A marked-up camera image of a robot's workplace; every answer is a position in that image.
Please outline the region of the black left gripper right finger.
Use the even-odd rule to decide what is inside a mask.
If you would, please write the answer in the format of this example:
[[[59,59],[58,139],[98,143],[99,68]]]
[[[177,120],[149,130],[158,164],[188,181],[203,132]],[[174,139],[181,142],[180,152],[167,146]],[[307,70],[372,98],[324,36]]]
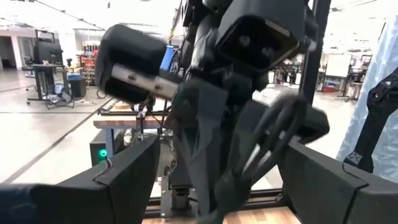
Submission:
[[[303,224],[398,224],[398,184],[297,142],[279,161],[284,188]]]

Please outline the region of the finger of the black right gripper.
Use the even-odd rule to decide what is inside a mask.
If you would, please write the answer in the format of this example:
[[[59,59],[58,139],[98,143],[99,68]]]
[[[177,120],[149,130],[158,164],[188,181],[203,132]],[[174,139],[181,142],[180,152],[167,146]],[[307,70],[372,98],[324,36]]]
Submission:
[[[180,85],[172,103],[176,137],[196,189],[200,218],[216,208],[214,187],[222,173],[221,123],[227,99],[226,90],[203,80],[189,80]]]
[[[252,186],[253,167],[247,166],[259,140],[256,131],[266,105],[247,102],[234,110],[223,125],[221,144],[221,177],[217,181],[217,214],[226,215],[239,208]]]

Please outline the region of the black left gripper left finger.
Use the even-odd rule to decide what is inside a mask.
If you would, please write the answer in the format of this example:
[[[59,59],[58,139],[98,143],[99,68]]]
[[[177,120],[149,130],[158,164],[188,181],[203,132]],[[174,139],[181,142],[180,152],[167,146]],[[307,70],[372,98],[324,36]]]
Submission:
[[[31,186],[18,224],[140,224],[159,157],[151,136],[57,185]]]

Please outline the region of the shelf with colourful items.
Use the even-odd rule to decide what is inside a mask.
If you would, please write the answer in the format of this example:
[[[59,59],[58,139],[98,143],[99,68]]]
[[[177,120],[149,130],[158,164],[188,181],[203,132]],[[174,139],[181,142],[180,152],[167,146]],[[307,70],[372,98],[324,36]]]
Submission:
[[[97,43],[83,46],[83,50],[76,55],[78,66],[81,67],[80,73],[85,78],[88,86],[95,85],[95,63],[99,45]]]

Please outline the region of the black box with green light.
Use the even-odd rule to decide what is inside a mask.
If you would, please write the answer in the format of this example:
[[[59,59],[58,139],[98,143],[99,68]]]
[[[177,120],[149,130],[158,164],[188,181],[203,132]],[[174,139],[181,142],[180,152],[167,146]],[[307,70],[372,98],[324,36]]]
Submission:
[[[124,134],[125,129],[117,129],[114,131],[114,154],[124,150]],[[95,166],[107,158],[106,150],[106,131],[101,130],[90,142],[91,165]]]

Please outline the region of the black waste bin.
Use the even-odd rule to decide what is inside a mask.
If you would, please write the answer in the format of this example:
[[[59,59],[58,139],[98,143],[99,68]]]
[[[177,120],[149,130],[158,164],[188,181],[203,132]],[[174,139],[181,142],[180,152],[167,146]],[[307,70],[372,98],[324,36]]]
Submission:
[[[68,82],[75,100],[81,100],[86,96],[86,81],[81,75],[70,75]]]

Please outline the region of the wooden workbench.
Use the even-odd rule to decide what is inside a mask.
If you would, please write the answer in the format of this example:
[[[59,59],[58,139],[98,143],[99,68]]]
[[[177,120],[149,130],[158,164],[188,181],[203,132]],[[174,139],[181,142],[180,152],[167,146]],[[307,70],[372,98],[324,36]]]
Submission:
[[[114,131],[116,129],[133,129],[143,132],[145,129],[156,129],[157,133],[170,134],[164,128],[166,115],[164,111],[131,111],[131,109],[118,110],[111,107],[109,110],[100,109],[98,117],[93,121],[93,125],[98,129],[105,131],[105,149],[106,155],[100,153],[101,157],[109,159],[115,155],[114,151]]]

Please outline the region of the black cart with monitor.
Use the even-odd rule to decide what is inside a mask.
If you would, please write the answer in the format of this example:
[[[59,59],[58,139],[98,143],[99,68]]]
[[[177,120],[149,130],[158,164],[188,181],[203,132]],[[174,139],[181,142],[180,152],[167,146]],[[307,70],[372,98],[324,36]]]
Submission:
[[[37,98],[28,98],[28,105],[33,101],[43,101],[49,110],[56,107],[75,107],[62,54],[63,50],[60,44],[56,43],[54,33],[35,30],[32,69]]]

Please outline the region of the whiteboard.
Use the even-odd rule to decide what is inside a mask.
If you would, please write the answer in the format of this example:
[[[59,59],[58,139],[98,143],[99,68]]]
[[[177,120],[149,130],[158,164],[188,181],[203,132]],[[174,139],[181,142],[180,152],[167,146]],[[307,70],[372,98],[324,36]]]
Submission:
[[[326,65],[326,76],[345,78],[351,65],[351,55],[331,54],[328,56]]]

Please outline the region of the pale blue plastic sheet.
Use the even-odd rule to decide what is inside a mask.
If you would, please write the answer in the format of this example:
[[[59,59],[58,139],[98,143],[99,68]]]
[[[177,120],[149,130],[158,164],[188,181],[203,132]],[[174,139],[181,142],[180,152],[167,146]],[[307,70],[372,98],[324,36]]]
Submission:
[[[343,161],[354,151],[363,129],[368,109],[366,98],[371,88],[398,68],[398,14],[388,18],[364,78],[354,113],[351,117],[336,159]],[[398,184],[398,111],[387,119],[372,155],[374,175]]]

